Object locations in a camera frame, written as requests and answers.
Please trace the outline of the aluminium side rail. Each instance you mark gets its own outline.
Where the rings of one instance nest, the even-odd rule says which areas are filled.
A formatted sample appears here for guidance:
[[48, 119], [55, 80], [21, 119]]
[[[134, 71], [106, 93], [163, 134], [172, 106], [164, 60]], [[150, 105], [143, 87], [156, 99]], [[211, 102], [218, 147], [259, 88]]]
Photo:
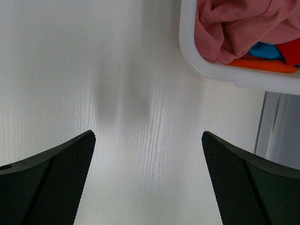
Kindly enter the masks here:
[[300, 97], [265, 92], [254, 154], [300, 168]]

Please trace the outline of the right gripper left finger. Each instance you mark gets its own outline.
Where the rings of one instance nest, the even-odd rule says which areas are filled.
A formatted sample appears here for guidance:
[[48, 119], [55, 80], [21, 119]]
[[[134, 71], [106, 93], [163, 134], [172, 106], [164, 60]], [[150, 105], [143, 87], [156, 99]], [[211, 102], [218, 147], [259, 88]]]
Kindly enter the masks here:
[[96, 143], [88, 130], [0, 168], [2, 225], [72, 225]]

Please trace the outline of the salmon pink t shirt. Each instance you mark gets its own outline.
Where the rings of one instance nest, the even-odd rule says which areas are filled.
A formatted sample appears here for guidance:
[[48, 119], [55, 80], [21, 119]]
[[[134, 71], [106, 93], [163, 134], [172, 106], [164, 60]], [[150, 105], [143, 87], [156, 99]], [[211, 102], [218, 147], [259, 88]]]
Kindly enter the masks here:
[[196, 48], [210, 63], [227, 64], [257, 42], [277, 45], [300, 37], [298, 0], [199, 0]]

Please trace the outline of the orange t shirt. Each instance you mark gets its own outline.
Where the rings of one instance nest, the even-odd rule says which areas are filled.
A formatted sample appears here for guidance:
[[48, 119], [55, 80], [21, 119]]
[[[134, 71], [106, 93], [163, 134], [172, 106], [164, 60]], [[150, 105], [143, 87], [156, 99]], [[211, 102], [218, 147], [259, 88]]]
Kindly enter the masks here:
[[241, 58], [235, 59], [227, 66], [253, 69], [259, 71], [277, 72], [283, 74], [293, 74], [300, 68], [297, 66], [287, 65], [282, 60], [262, 59], [254, 56], [244, 55]]

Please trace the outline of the white plastic laundry basket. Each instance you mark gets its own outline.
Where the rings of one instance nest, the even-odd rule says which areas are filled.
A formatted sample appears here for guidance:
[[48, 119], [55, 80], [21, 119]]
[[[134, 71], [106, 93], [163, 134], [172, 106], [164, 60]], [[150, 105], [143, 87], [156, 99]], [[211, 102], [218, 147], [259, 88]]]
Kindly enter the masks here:
[[194, 40], [196, 0], [183, 0], [180, 9], [179, 44], [185, 62], [198, 75], [233, 83], [236, 87], [282, 94], [300, 94], [300, 72], [273, 73], [211, 64], [199, 54]]

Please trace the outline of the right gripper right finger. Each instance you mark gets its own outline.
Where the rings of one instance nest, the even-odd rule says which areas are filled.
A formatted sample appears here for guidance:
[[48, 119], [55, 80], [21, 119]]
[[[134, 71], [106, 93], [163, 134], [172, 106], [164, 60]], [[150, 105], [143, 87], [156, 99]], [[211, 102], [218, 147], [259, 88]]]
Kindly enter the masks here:
[[202, 147], [224, 225], [298, 225], [300, 172], [205, 131]]

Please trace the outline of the turquoise t shirt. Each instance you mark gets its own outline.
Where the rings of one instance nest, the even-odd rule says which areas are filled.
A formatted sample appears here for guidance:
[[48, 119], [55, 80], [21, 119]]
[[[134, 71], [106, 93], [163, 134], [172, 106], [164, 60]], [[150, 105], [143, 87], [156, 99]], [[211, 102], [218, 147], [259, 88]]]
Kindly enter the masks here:
[[275, 45], [262, 42], [257, 42], [255, 45], [253, 45], [247, 52], [247, 55], [267, 60], [285, 60], [282, 53], [276, 48]]

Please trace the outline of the bright red t shirt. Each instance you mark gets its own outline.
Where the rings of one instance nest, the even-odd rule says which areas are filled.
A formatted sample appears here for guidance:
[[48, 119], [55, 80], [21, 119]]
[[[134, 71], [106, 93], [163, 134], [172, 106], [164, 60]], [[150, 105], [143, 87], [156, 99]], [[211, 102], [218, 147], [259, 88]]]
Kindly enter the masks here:
[[300, 65], [300, 39], [276, 45], [287, 65]]

